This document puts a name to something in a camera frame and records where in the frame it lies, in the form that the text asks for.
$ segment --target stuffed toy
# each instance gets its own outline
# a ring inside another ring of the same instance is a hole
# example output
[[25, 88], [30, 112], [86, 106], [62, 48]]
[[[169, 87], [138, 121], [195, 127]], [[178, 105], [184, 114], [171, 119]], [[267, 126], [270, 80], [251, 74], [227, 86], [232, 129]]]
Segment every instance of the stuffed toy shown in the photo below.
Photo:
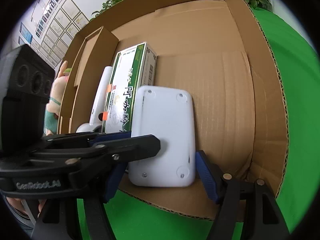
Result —
[[52, 84], [49, 103], [47, 103], [45, 107], [44, 114], [44, 133], [46, 135], [57, 134], [62, 97], [71, 70], [71, 68], [67, 68], [67, 66], [68, 62], [64, 61], [60, 67], [57, 78]]

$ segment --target screw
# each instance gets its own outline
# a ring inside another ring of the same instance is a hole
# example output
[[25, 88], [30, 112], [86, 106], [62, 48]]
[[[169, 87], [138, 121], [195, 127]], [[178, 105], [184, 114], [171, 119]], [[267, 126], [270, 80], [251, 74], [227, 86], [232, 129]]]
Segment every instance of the screw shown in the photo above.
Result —
[[264, 185], [264, 180], [263, 179], [257, 179], [257, 184], [260, 186]]
[[74, 163], [76, 163], [79, 159], [80, 159], [80, 158], [67, 159], [67, 160], [65, 161], [65, 164], [66, 164], [66, 165], [74, 164]]
[[223, 178], [229, 180], [229, 179], [232, 179], [232, 175], [229, 173], [225, 173], [223, 174]]
[[112, 156], [112, 158], [115, 160], [115, 161], [117, 161], [117, 160], [119, 160], [119, 154], [113, 154], [113, 156]]

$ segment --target green and white box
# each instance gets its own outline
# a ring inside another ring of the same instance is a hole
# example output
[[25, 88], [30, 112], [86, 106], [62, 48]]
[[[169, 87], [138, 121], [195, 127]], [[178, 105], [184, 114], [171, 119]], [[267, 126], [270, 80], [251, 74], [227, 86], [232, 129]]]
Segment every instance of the green and white box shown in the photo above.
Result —
[[102, 131], [131, 130], [136, 90], [153, 85], [156, 54], [144, 42], [117, 53], [106, 94]]

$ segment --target blue poster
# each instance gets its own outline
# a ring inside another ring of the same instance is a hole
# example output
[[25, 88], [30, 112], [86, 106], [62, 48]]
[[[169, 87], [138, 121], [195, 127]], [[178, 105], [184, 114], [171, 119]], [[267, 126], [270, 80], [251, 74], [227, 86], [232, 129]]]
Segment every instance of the blue poster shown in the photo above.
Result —
[[20, 33], [27, 40], [27, 42], [31, 43], [32, 34], [30, 33], [30, 31], [28, 31], [28, 29], [25, 27], [25, 25], [22, 22], [20, 24]]

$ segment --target green backdrop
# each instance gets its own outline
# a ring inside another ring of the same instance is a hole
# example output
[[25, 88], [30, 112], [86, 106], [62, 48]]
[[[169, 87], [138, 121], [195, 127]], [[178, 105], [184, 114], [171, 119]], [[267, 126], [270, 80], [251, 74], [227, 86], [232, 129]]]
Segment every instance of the green backdrop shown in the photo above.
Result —
[[[319, 186], [320, 64], [309, 44], [282, 19], [263, 9], [253, 11], [276, 57], [287, 100], [289, 158], [277, 202], [292, 231]], [[212, 225], [162, 211], [120, 191], [105, 207], [117, 240], [206, 239]], [[82, 200], [78, 209], [84, 240], [90, 239]], [[241, 229], [238, 223], [234, 240]]]

